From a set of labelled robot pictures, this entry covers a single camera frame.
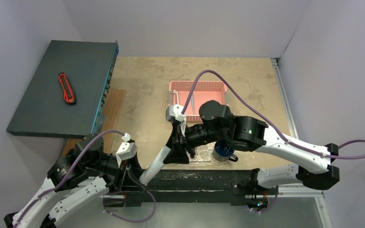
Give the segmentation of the dark blue cup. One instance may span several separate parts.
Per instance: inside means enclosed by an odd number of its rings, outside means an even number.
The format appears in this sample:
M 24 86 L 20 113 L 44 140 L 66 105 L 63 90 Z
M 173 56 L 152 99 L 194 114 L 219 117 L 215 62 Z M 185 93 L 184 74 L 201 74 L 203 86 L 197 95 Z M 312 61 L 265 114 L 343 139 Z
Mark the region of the dark blue cup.
M 235 149 L 228 145 L 225 140 L 217 141 L 214 144 L 212 155 L 219 162 L 237 162 L 239 158 L 234 154 Z

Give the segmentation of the pink plastic basket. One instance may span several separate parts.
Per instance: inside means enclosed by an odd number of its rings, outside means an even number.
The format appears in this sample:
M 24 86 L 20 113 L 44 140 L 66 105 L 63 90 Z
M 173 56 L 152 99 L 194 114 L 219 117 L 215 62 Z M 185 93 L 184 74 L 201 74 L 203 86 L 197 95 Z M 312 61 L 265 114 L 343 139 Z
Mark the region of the pink plastic basket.
M 192 85 L 193 81 L 171 81 L 169 84 L 169 105 L 172 105 L 174 102 L 173 90 L 175 89 L 178 91 L 179 105 L 183 106 Z M 209 100 L 215 100 L 220 104 L 227 105 L 226 94 L 227 87 L 222 81 L 198 81 L 193 92 L 196 115 L 192 115 L 191 102 L 189 102 L 185 112 L 187 123 L 199 124 L 202 122 L 199 116 L 199 108 Z

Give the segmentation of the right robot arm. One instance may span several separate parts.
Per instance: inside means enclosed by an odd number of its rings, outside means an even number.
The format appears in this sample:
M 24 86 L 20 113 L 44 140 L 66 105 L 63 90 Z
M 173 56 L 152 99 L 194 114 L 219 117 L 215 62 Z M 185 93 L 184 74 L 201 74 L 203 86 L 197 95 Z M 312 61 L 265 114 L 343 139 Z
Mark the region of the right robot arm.
M 201 124 L 181 130 L 181 123 L 172 122 L 173 130 L 166 146 L 170 152 L 164 164 L 188 164 L 199 146 L 214 144 L 214 154 L 230 161 L 238 160 L 236 151 L 260 152 L 289 161 L 289 165 L 275 169 L 253 169 L 248 188 L 260 193 L 277 185 L 302 183 L 315 190 L 328 190 L 340 180 L 338 167 L 332 165 L 331 154 L 338 146 L 312 145 L 298 139 L 279 135 L 264 121 L 250 116 L 235 116 L 227 105 L 215 100 L 199 108 Z

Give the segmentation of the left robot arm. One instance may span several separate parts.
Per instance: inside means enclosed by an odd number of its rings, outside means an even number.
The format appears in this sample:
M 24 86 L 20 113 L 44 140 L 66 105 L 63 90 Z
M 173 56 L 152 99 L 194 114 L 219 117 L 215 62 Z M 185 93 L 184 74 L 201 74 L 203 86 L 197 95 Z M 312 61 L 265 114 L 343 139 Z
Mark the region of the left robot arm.
M 122 192 L 124 182 L 144 190 L 138 177 L 137 146 L 127 133 L 116 154 L 104 152 L 105 133 L 86 135 L 59 158 L 43 184 L 20 211 L 7 214 L 8 228 L 56 228 L 66 217 L 105 194 Z

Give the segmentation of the clear textured oval tray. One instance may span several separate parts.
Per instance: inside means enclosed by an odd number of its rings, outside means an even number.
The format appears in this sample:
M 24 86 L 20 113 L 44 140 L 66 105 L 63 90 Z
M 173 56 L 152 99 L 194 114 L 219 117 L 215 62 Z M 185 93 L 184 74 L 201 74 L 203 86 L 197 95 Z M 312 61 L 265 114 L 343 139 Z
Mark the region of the clear textured oval tray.
M 195 148 L 195 157 L 190 158 L 189 164 L 177 164 L 180 167 L 199 167 L 199 166 L 220 166 L 224 165 L 227 161 L 219 161 L 213 156 L 215 143 L 199 146 Z

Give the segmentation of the grey toothbrush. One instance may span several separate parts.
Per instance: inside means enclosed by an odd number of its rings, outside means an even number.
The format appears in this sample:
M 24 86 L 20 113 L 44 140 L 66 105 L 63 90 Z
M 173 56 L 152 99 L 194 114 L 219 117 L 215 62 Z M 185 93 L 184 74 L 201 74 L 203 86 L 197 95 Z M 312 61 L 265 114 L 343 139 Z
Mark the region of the grey toothbrush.
M 192 115 L 196 115 L 196 113 L 195 113 L 194 95 L 191 95 L 190 102 L 191 102 L 191 108 L 192 108 Z

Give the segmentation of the red cap toothpaste tube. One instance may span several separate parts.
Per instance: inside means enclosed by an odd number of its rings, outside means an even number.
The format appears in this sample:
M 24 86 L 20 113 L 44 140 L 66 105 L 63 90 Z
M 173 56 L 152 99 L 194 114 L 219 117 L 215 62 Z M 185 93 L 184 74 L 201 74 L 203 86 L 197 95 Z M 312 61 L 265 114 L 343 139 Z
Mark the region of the red cap toothpaste tube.
M 164 159 L 170 153 L 171 149 L 166 145 L 159 151 L 155 159 L 150 163 L 147 169 L 139 177 L 143 185 L 147 185 L 155 175 L 164 167 Z

